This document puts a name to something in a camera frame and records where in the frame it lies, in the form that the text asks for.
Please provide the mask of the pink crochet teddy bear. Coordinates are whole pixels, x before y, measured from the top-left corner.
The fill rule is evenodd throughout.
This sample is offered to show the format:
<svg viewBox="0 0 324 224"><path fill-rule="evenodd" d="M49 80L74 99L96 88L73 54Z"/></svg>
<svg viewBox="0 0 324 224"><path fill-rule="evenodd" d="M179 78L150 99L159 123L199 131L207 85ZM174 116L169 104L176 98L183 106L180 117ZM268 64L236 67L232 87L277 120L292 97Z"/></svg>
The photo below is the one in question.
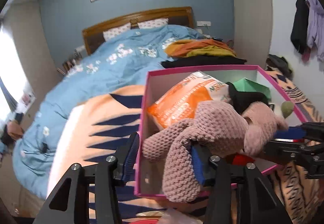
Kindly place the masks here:
<svg viewBox="0 0 324 224"><path fill-rule="evenodd" d="M194 118L182 119L146 138L142 155L151 162L165 159L162 191L171 202L187 203L198 197L202 187L194 173L192 142L220 157L240 151L256 156L279 130L288 130L287 122L262 102L253 102L238 114L229 103L203 101Z"/></svg>

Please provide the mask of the green cardboard box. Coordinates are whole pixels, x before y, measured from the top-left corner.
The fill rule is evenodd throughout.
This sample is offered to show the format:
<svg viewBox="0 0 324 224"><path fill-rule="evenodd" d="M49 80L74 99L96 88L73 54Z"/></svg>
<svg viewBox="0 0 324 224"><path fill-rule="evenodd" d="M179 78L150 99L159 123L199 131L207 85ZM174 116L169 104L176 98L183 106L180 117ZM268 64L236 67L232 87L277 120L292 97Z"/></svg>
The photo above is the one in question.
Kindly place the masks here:
<svg viewBox="0 0 324 224"><path fill-rule="evenodd" d="M260 92L263 93L268 100L271 100L271 92L267 86L257 83L253 80L242 78L233 83L238 91L242 92Z"/></svg>

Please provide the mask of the green plush toy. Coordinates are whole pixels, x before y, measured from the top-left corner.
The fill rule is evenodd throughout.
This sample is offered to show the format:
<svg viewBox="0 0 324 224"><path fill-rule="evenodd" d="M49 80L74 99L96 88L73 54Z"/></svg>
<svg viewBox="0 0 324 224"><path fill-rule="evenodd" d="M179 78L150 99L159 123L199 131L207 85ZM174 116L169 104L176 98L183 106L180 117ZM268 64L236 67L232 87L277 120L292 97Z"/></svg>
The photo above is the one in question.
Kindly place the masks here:
<svg viewBox="0 0 324 224"><path fill-rule="evenodd" d="M288 118L294 112L294 103L291 101L284 101L281 104L281 113L283 118Z"/></svg>

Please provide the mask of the pink storage box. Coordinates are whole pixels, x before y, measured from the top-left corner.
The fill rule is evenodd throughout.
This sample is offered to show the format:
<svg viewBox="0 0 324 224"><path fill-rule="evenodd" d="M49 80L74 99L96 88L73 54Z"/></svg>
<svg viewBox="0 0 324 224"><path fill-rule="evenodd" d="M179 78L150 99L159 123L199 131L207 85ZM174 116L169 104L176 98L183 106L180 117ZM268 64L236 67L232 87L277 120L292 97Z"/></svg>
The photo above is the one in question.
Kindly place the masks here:
<svg viewBox="0 0 324 224"><path fill-rule="evenodd" d="M185 102L189 92L199 92L204 100L227 100L229 96L225 83L235 83L243 79L251 80L268 88L270 103L275 104L277 112L279 112L281 104L290 99L279 83L256 65L194 66L149 72L142 98L140 140L144 141L162 128L147 110L165 93L176 88L178 84L182 85L184 92L181 93L182 100L176 113L186 107ZM165 195L161 189L163 169L163 161L153 164L139 154L135 169L134 194L142 198L164 199Z"/></svg>

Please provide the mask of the black pointed hat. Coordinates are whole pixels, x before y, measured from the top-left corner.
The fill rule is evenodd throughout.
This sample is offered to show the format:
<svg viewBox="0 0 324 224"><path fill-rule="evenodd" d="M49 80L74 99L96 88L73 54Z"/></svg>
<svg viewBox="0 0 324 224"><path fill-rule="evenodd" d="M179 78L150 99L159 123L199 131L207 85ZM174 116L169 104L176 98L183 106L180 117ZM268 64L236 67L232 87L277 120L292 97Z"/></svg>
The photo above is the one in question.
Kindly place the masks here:
<svg viewBox="0 0 324 224"><path fill-rule="evenodd" d="M232 106L238 114L242 114L254 102L269 105L268 98L262 92L238 91L232 83L227 82L227 85Z"/></svg>

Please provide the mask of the dark clothes pile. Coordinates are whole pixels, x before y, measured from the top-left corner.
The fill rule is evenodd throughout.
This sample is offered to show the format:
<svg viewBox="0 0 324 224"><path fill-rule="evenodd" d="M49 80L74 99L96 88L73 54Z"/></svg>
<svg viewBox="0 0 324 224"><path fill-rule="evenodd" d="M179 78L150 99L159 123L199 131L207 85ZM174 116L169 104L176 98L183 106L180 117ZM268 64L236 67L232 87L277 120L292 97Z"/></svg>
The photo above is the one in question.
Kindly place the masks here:
<svg viewBox="0 0 324 224"><path fill-rule="evenodd" d="M268 71L277 70L288 79L293 79L294 72L288 61L284 57L268 54L266 59L266 69Z"/></svg>

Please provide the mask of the blue floral duvet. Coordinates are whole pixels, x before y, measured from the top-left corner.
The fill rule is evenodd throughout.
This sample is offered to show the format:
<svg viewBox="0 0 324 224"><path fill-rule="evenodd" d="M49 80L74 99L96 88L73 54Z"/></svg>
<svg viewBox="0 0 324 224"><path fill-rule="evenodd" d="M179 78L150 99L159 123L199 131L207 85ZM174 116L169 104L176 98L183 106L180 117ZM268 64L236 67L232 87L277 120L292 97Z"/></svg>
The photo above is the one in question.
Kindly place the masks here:
<svg viewBox="0 0 324 224"><path fill-rule="evenodd" d="M20 184L45 199L56 147L72 109L124 86L143 85L147 72L162 69L171 43L202 38L196 30L174 24L138 28L105 41L85 57L47 93L32 124L16 141L13 170Z"/></svg>

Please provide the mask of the black hanging jacket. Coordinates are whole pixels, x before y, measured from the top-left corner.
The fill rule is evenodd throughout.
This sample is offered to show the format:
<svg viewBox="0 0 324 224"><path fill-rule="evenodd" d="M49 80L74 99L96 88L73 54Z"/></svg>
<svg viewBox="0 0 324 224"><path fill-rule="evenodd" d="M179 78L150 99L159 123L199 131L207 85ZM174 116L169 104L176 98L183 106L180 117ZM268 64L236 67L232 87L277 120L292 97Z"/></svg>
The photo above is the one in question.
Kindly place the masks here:
<svg viewBox="0 0 324 224"><path fill-rule="evenodd" d="M296 0L296 12L291 32L291 42L295 50L303 55L307 49L307 30L309 20L309 7L306 0Z"/></svg>

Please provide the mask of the purple hanging garment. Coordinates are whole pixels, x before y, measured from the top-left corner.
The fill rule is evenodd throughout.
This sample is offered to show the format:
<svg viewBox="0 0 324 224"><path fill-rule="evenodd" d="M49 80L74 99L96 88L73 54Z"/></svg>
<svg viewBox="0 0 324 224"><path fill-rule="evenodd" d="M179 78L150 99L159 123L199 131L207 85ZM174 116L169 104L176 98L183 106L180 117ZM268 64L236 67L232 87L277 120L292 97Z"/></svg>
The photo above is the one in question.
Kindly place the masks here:
<svg viewBox="0 0 324 224"><path fill-rule="evenodd" d="M305 0L306 15L302 32L302 61L307 63L316 50L317 59L323 62L323 7L319 0Z"/></svg>

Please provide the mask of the black garment on bed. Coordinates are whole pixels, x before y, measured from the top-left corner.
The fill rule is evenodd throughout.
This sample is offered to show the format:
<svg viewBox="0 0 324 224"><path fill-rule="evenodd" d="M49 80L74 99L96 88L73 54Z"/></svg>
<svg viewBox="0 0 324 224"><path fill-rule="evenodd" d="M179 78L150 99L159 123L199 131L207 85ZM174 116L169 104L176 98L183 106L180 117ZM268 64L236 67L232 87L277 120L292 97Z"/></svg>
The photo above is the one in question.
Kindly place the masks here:
<svg viewBox="0 0 324 224"><path fill-rule="evenodd" d="M163 61L161 65L164 68L191 67L191 66L209 66L209 65L244 65L246 59L232 56L193 56L188 58L178 58L174 61Z"/></svg>

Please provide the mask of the mustard yellow garment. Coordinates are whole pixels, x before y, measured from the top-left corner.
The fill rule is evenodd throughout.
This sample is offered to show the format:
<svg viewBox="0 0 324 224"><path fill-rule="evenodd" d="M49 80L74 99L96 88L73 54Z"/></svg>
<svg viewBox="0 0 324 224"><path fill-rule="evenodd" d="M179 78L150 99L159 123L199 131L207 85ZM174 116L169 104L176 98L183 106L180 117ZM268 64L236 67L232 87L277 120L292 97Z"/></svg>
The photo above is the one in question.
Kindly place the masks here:
<svg viewBox="0 0 324 224"><path fill-rule="evenodd" d="M218 46L206 46L203 48L194 49L188 52L185 57L194 56L236 57L235 53L232 50L220 48Z"/></svg>

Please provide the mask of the orange garment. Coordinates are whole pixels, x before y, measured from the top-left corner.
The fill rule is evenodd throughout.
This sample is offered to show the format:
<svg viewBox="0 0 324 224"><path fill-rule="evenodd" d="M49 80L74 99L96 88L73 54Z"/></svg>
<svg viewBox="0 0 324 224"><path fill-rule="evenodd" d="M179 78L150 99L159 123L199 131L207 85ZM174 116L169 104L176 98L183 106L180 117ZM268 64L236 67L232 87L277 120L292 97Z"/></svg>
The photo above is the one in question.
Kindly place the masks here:
<svg viewBox="0 0 324 224"><path fill-rule="evenodd" d="M168 45L165 49L165 53L169 57L173 58L186 58L186 54L194 49L203 48L206 46L218 46L220 48L232 50L234 53L235 51L231 49L227 44L215 41L213 39L184 39L184 40L178 40L170 45Z"/></svg>

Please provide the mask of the left patterned pillow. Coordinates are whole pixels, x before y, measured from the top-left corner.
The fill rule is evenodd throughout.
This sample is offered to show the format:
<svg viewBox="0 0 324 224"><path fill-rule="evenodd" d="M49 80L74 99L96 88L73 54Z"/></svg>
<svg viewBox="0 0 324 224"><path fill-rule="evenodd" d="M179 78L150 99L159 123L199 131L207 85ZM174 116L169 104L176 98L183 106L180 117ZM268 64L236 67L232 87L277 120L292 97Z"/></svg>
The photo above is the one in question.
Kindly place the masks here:
<svg viewBox="0 0 324 224"><path fill-rule="evenodd" d="M114 27L107 31L103 32L103 38L105 41L108 41L109 39L112 39L126 31L129 31L131 29L131 23L126 23L120 27Z"/></svg>

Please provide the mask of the patterned pillow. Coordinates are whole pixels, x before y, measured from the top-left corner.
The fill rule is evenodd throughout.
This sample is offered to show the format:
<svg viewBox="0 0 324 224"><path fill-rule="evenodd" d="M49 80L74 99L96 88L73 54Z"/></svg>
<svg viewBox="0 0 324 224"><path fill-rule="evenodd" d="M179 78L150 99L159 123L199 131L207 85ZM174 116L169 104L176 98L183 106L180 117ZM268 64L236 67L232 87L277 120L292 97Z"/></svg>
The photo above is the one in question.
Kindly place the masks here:
<svg viewBox="0 0 324 224"><path fill-rule="evenodd" d="M168 25L168 18L157 18L155 20L148 20L143 22L138 22L139 29L151 29L151 28L159 28Z"/></svg>
<svg viewBox="0 0 324 224"><path fill-rule="evenodd" d="M120 27L114 27L107 31L103 32L103 38L105 41L108 41L109 39L112 39L126 31L129 31L131 29L131 23L126 23Z"/></svg>

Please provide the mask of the wooden headboard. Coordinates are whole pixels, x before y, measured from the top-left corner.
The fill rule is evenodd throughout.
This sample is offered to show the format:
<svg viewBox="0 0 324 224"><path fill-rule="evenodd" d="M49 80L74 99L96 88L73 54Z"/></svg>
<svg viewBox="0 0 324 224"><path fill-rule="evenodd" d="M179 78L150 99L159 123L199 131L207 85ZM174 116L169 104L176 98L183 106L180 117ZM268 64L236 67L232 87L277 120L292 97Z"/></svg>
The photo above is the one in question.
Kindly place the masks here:
<svg viewBox="0 0 324 224"><path fill-rule="evenodd" d="M158 18L168 18L169 24L176 24L194 28L193 11L190 6L167 7L131 13L124 16L112 18L110 20L95 24L82 31L83 43L87 55L93 54L103 43L103 32L111 28L121 27L127 23L131 24L131 29L138 28L138 23L156 20Z"/></svg>

